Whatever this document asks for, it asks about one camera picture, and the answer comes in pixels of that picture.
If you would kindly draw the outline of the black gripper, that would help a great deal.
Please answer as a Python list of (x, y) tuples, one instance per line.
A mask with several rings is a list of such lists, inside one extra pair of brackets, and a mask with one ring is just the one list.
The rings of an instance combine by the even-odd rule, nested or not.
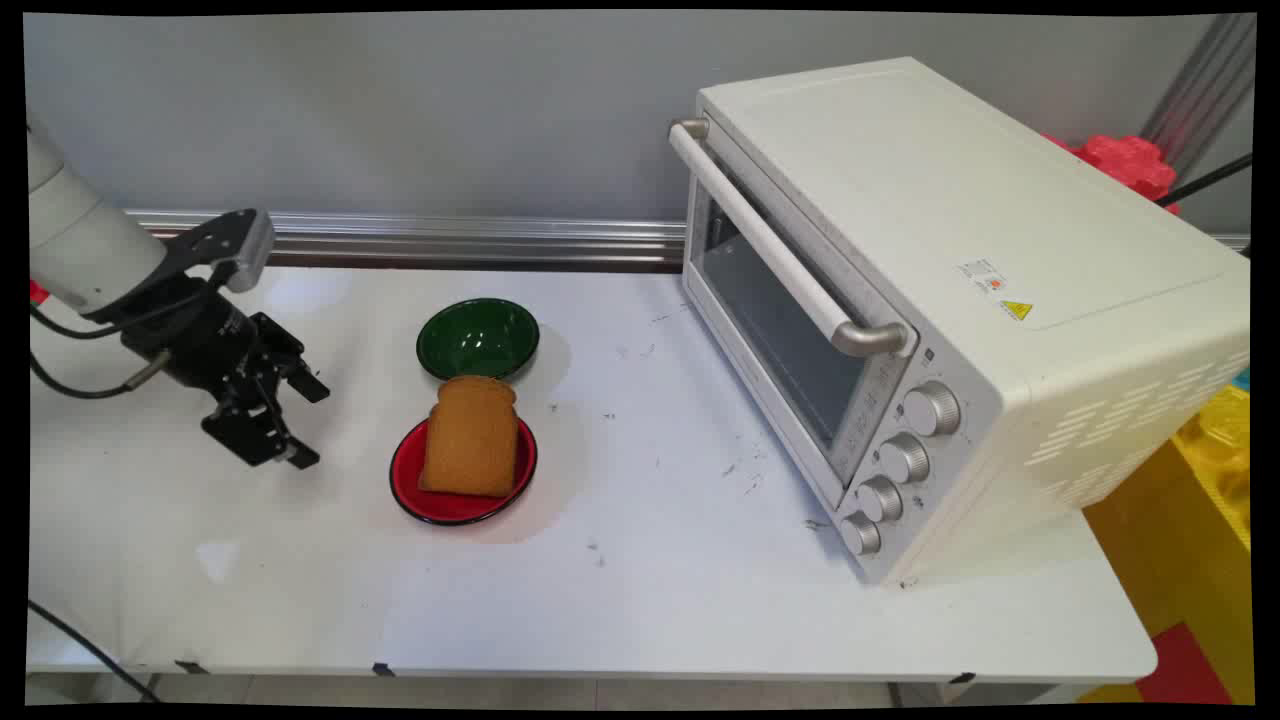
[(305, 346), (264, 313), (244, 315), (219, 293), (156, 319), (125, 328), (122, 343), (154, 360), (168, 352), (163, 370), (180, 386), (209, 392), (218, 402), (201, 429), (239, 460), (297, 469), (317, 464), (317, 451), (288, 428), (279, 384), (317, 404), (330, 396), (305, 361)]

